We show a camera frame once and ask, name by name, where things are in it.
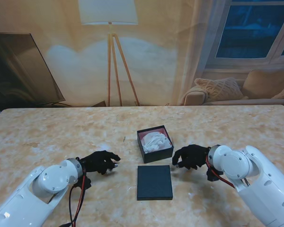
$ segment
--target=tabletop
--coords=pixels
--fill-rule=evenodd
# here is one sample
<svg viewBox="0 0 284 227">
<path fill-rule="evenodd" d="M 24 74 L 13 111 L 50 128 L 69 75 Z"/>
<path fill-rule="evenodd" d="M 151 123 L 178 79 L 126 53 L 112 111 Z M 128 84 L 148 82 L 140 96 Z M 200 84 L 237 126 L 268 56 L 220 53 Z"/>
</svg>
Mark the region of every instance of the tabletop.
<svg viewBox="0 0 284 227">
<path fill-rule="evenodd" d="M 189 144 L 260 149 L 284 173 L 284 107 L 156 106 L 8 109 L 0 114 L 0 204 L 35 167 L 85 157 L 97 150 L 122 160 L 111 173 L 90 173 L 77 220 L 89 227 L 261 227 L 236 191 L 209 182 L 206 167 L 177 169 L 171 158 L 147 165 L 170 165 L 171 201 L 137 201 L 137 166 L 143 159 L 137 130 L 165 125 L 174 151 Z M 75 210 L 80 190 L 72 194 Z M 68 192 L 45 227 L 69 222 Z"/>
</svg>

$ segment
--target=white tissue paper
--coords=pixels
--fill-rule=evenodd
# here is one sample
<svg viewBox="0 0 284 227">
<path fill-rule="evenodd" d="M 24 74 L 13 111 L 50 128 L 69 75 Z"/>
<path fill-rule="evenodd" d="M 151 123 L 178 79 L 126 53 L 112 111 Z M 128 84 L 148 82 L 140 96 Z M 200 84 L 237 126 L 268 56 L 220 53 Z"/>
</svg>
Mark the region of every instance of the white tissue paper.
<svg viewBox="0 0 284 227">
<path fill-rule="evenodd" d="M 163 150 L 171 147 L 169 139 L 161 132 L 154 131 L 146 134 L 141 140 L 145 153 Z"/>
</svg>

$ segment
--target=open box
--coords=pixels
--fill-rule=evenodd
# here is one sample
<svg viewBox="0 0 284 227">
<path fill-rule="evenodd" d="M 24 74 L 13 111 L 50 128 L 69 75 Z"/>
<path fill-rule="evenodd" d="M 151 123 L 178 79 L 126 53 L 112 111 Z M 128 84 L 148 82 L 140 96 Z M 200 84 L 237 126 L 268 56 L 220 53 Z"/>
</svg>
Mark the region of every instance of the open box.
<svg viewBox="0 0 284 227">
<path fill-rule="evenodd" d="M 145 135 L 147 135 L 150 132 L 154 132 L 154 131 L 163 133 L 169 139 L 171 143 L 171 147 L 167 149 L 163 149 L 163 150 L 156 150 L 150 153 L 145 153 L 141 140 Z M 141 151 L 144 163 L 154 162 L 154 161 L 158 161 L 161 159 L 172 157 L 172 152 L 174 151 L 174 145 L 172 144 L 164 125 L 137 131 L 137 140 L 138 140 L 138 144 L 140 147 L 140 151 Z"/>
</svg>

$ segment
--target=sofa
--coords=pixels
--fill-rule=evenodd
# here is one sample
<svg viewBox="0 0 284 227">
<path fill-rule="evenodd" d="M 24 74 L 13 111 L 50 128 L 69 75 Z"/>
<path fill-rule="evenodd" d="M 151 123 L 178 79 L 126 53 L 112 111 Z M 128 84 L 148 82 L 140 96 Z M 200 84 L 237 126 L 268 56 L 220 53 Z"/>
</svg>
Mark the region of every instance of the sofa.
<svg viewBox="0 0 284 227">
<path fill-rule="evenodd" d="M 284 89 L 284 68 L 252 70 L 245 81 L 237 83 L 248 99 L 208 102 L 207 92 L 193 87 L 184 94 L 180 105 L 284 105 L 284 99 L 272 99 Z"/>
</svg>

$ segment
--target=white lamp shade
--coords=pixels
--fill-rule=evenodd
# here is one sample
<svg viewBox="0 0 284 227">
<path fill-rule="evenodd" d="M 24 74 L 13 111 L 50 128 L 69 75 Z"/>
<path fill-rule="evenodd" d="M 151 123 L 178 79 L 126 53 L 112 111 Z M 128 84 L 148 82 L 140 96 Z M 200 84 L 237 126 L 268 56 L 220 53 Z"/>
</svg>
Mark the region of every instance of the white lamp shade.
<svg viewBox="0 0 284 227">
<path fill-rule="evenodd" d="M 84 25 L 137 25 L 134 0 L 79 0 L 81 23 Z"/>
</svg>

